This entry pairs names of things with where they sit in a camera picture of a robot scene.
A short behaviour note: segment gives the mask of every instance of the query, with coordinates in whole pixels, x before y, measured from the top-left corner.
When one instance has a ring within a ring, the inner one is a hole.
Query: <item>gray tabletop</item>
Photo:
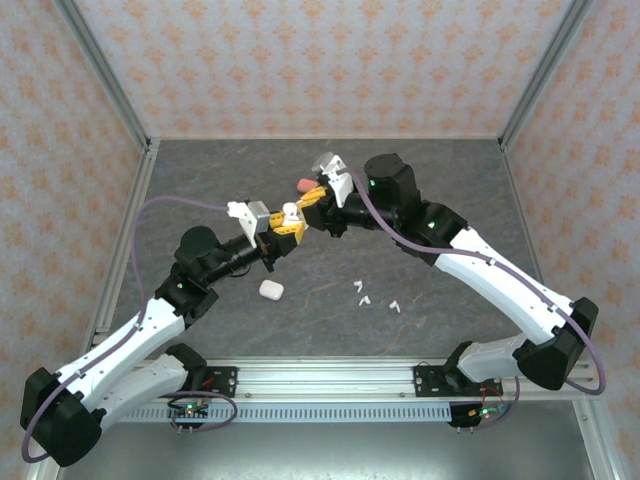
[[[469,140],[176,140],[162,141],[147,198],[178,195],[226,205],[262,200],[279,209],[298,198],[296,184],[315,158],[340,155],[362,172],[395,152],[415,171],[422,196],[466,218],[494,248],[533,274],[515,198],[495,141]],[[166,278],[180,237],[207,225],[221,242],[241,234],[225,214],[176,204],[141,220],[138,251],[148,291]],[[270,278],[284,285],[278,302],[258,295]],[[353,286],[364,282],[360,295]],[[268,274],[254,264],[243,278],[215,287],[220,299],[176,341],[205,357],[406,355],[447,356],[461,341],[517,333],[515,325],[458,280],[402,253],[383,232],[350,228],[340,239],[308,230],[299,248]],[[358,306],[362,295],[371,305]],[[392,300],[401,313],[388,308]],[[119,327],[140,308],[131,265],[114,315]]]

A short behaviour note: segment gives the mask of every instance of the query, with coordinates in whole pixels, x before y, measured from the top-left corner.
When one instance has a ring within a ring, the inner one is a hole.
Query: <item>black mounting bracket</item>
[[[503,394],[502,383],[493,379],[485,382],[468,382],[462,388],[456,388],[447,382],[444,365],[417,365],[413,367],[413,387],[416,397],[481,397],[482,385],[493,387]],[[490,388],[484,391],[487,397],[497,397],[498,395]]]
[[[234,398],[237,386],[238,367],[207,367],[200,390]]]

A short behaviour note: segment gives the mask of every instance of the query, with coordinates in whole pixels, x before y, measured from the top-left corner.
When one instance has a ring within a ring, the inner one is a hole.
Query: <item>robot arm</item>
[[[216,282],[257,261],[273,271],[275,261],[288,255],[304,233],[302,223],[282,226],[283,214],[270,214],[262,202],[232,202],[228,213],[239,219],[245,234],[221,244],[207,227],[188,230],[174,254],[171,273],[148,301],[144,318],[137,314],[54,374],[40,368],[27,379],[20,424],[26,430],[45,401],[51,400],[35,420],[33,438],[60,466],[86,455],[104,430],[140,405],[177,390],[200,390],[206,361],[186,345],[172,346],[151,365],[130,371],[211,308],[218,299]],[[95,367],[87,368],[117,345]],[[77,378],[50,399],[74,375]]]
[[[354,191],[353,179],[337,155],[321,156],[314,169],[321,186],[300,203],[310,226],[328,230],[334,237],[342,236],[350,225],[369,230],[381,228],[360,194]],[[491,248],[453,210],[421,200],[413,170],[398,155],[373,157],[364,170],[369,199],[382,220],[401,237],[433,251],[418,252],[396,242],[398,246],[469,285],[523,332],[497,342],[461,344],[449,358],[440,380],[460,394],[471,384],[516,375],[524,375],[543,388],[560,389],[584,344],[556,310],[571,312],[571,318],[590,335],[597,306],[587,298],[574,302],[536,282]],[[446,254],[452,249],[483,254],[489,261]],[[513,270],[518,278],[502,267]],[[543,303],[523,282],[543,292],[553,305]]]

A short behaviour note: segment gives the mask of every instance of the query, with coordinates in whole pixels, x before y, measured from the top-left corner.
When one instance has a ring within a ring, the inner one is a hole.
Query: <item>metal floor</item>
[[[326,151],[362,172],[380,153],[396,152],[415,171],[425,199],[465,217],[505,257],[533,273],[502,154],[490,140],[176,140],[162,141],[147,198],[178,195],[226,205],[263,200],[279,209],[299,194],[296,184]],[[174,204],[154,206],[138,235],[149,292],[169,272],[181,235],[212,227],[220,241],[241,234],[223,214]],[[279,302],[258,295],[271,278],[284,285]],[[353,281],[372,304],[358,307]],[[218,302],[177,341],[205,357],[220,356],[448,356],[462,341],[489,341],[517,329],[458,280],[402,253],[383,232],[350,228],[340,239],[308,230],[291,255],[268,274],[255,264],[244,278],[216,286]],[[388,308],[392,300],[400,314]],[[129,265],[113,327],[139,310]]]
[[[522,403],[504,424],[232,424],[177,436],[119,424],[59,480],[589,480],[570,402]]]

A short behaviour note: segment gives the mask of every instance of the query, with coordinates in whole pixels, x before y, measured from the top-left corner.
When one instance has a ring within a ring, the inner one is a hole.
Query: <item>patterned wallpaper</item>
[[[640,9],[596,0],[508,152],[547,281],[601,307],[617,444],[640,465]]]
[[[151,136],[491,137],[570,0],[79,0]]]
[[[137,147],[51,0],[0,3],[0,477],[24,381],[82,348]]]

